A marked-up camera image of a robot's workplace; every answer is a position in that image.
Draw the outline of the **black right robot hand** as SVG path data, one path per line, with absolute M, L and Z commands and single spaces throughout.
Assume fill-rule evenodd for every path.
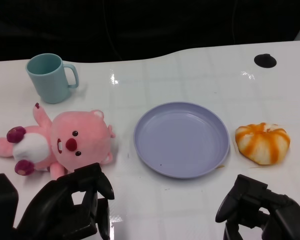
M 225 222 L 225 240 L 242 239 L 240 226 L 260 228 L 263 240 L 300 240 L 300 205 L 242 174 L 222 201 L 215 221 Z

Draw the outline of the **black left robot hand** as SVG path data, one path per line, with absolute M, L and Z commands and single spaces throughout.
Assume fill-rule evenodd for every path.
M 110 239 L 109 200 L 114 191 L 99 163 L 48 182 L 32 199 L 16 240 L 82 240 L 99 233 Z

